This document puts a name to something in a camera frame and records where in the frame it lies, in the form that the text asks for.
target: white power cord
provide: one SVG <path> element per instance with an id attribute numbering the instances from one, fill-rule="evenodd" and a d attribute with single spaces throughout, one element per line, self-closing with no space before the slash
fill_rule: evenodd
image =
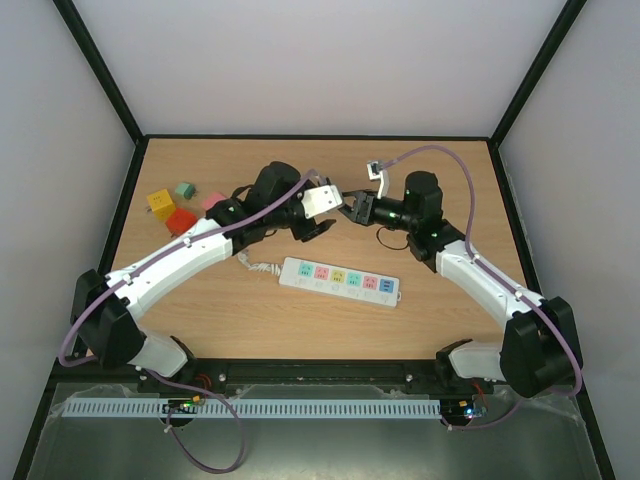
<path id="1" fill-rule="evenodd" d="M 282 265 L 278 263 L 249 263 L 249 251 L 238 252 L 238 261 L 253 272 L 268 272 L 276 277 L 282 273 Z"/>

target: yellow cube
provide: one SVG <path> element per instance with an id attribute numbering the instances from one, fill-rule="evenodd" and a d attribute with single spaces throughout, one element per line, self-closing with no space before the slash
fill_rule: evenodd
<path id="1" fill-rule="evenodd" d="M 153 214 L 161 222 L 166 222 L 171 214 L 176 211 L 176 204 L 171 200 L 171 195 L 169 195 L 169 191 L 166 188 L 147 195 L 147 203 L 149 203 Z"/>

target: pink cube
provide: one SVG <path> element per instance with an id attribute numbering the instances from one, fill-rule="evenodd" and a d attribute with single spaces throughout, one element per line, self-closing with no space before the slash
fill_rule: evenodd
<path id="1" fill-rule="evenodd" d="M 209 195 L 206 198 L 206 200 L 201 203 L 201 205 L 202 205 L 202 208 L 204 208 L 205 210 L 209 210 L 211 207 L 213 207 L 219 201 L 226 200 L 226 199 L 227 199 L 227 197 L 222 195 L 220 192 L 214 192 L 211 195 Z"/>

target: white wall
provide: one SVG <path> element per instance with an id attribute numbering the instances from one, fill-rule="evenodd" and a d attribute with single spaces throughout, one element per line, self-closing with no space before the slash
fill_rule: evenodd
<path id="1" fill-rule="evenodd" d="M 547 295 L 574 307 L 621 480 L 640 417 L 640 3 L 587 2 L 503 144 Z"/>
<path id="2" fill-rule="evenodd" d="M 53 2 L 0 3 L 0 62 L 0 478 L 10 478 L 133 144 Z"/>
<path id="3" fill-rule="evenodd" d="M 145 133 L 490 135 L 564 0 L 76 0 Z"/>

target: green cube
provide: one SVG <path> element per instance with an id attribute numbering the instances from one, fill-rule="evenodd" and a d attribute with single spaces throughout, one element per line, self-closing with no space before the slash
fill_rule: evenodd
<path id="1" fill-rule="evenodd" d="M 190 200 L 191 197 L 193 197 L 193 194 L 196 193 L 196 187 L 190 183 L 182 182 L 176 187 L 176 193 L 181 197 Z"/>

